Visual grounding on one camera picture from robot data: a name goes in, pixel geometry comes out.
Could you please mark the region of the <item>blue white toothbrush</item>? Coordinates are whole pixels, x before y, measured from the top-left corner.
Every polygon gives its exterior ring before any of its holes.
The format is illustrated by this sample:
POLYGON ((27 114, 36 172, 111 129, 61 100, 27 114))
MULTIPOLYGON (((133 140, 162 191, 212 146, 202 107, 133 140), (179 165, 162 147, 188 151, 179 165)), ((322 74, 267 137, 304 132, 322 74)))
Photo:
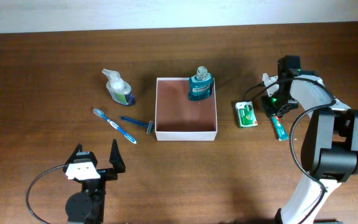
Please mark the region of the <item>blue white toothbrush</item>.
POLYGON ((104 115, 104 112, 98 108, 93 108, 93 113, 96 116, 104 119, 107 123, 109 123, 114 129, 118 130, 128 141, 133 144, 137 144, 137 141, 128 133, 126 133, 117 123, 109 119, 107 116, 104 115))

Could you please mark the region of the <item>toothpaste tube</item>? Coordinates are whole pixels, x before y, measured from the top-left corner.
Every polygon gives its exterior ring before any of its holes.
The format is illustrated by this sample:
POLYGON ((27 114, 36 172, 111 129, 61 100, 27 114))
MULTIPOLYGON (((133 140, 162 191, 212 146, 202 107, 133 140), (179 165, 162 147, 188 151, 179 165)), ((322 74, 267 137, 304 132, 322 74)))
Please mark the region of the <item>toothpaste tube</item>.
POLYGON ((277 138, 279 141, 285 141, 289 139, 289 136, 287 132, 285 131, 285 128, 279 118, 277 116, 271 116, 272 124, 275 128, 277 138))

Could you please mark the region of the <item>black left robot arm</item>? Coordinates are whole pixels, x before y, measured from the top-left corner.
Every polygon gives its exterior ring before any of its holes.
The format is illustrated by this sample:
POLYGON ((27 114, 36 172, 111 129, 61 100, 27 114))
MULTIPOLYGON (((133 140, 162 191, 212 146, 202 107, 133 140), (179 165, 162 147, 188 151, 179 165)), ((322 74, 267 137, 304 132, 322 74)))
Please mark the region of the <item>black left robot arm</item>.
POLYGON ((118 174, 126 171, 119 152, 117 141, 112 141, 109 155, 110 168, 97 168, 97 159, 93 152, 84 151, 78 144, 63 166, 63 172, 69 180, 81 184, 81 190, 73 194, 66 202, 65 212, 68 223, 95 223, 104 221, 104 203, 106 182, 117 180, 118 174))

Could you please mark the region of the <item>teal mouthwash bottle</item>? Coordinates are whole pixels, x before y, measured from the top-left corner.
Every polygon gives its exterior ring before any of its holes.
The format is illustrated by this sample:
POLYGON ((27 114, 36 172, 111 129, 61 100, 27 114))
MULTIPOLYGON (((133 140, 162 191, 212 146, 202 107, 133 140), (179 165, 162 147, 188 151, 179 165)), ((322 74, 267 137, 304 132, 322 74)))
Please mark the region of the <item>teal mouthwash bottle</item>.
POLYGON ((204 66, 198 67, 196 74, 189 78, 189 100, 199 101, 210 97, 213 82, 213 76, 208 69, 204 66))

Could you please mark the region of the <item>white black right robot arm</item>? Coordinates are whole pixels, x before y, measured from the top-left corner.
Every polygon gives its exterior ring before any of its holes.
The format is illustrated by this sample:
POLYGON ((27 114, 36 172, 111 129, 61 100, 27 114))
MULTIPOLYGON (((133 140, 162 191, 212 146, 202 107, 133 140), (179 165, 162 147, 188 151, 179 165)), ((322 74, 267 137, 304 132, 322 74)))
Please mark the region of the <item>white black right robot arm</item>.
POLYGON ((277 66, 276 76, 265 74, 262 78, 267 92, 262 97, 265 114, 281 118, 298 107, 304 111, 288 133, 291 156, 302 176, 274 222, 313 223, 328 197, 358 174, 358 110, 339 101, 315 71, 301 69, 298 56, 286 55, 277 66), (310 117, 310 123, 297 157, 294 133, 305 116, 310 117))

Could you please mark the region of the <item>white cardboard box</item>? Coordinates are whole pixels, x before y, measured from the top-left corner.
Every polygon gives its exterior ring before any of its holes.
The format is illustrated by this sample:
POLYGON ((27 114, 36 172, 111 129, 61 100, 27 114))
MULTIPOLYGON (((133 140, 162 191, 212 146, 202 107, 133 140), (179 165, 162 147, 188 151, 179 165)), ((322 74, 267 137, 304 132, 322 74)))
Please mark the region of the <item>white cardboard box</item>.
POLYGON ((188 99, 187 78, 157 78, 154 131, 158 141, 213 141, 218 131, 215 85, 211 96, 188 99))

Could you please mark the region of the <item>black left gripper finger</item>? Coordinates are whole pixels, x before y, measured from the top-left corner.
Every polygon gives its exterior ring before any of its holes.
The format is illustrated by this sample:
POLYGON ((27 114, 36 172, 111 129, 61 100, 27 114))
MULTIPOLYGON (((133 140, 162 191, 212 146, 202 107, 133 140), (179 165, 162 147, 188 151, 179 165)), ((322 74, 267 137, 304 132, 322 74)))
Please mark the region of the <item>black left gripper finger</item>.
POLYGON ((113 139, 113 141, 112 141, 109 162, 112 165, 112 167, 116 173, 125 173, 126 165, 125 165, 125 163, 121 157, 121 154, 119 152, 119 147, 118 147, 116 139, 113 139))
POLYGON ((73 161, 75 160, 76 158, 76 155, 79 153, 79 152, 82 152, 82 145, 80 143, 78 143, 75 147, 75 150, 72 152, 72 154, 70 155, 70 157, 67 159, 66 163, 65 164, 71 164, 73 163, 73 161))

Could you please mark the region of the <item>clear foam soap dispenser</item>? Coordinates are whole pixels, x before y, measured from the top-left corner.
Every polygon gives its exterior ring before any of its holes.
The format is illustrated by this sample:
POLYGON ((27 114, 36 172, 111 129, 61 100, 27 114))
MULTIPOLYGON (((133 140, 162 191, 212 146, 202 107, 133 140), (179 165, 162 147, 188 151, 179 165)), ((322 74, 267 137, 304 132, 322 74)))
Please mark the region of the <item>clear foam soap dispenser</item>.
POLYGON ((108 78, 106 89, 116 103, 124 106, 132 106, 135 104, 132 88, 121 78, 119 72, 104 68, 102 69, 102 73, 108 78))

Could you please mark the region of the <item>green white soap bar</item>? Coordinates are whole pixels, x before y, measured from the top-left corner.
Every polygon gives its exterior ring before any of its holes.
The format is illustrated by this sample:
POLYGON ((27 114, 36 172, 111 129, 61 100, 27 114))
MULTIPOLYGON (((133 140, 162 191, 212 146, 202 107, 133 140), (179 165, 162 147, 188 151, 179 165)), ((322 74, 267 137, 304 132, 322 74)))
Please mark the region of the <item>green white soap bar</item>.
POLYGON ((240 128, 250 128, 258 125, 254 113, 254 106, 251 101, 237 102, 235 109, 240 128))

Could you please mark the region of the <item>blue disposable razor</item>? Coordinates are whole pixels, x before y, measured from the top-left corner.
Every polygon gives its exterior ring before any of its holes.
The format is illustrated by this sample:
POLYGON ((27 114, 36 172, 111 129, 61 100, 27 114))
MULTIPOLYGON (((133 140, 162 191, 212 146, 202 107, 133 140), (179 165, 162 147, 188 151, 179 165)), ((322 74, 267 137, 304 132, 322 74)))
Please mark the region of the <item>blue disposable razor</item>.
POLYGON ((149 121, 148 123, 146 122, 143 122, 143 121, 139 121, 139 120, 136 120, 136 119, 133 119, 133 118, 129 118, 129 117, 126 117, 126 116, 120 116, 120 118, 124 121, 127 121, 129 123, 132 123, 132 124, 136 124, 138 126, 141 126, 141 127, 144 127, 146 128, 146 133, 147 134, 150 134, 152 132, 152 128, 154 126, 154 122, 153 121, 149 121))

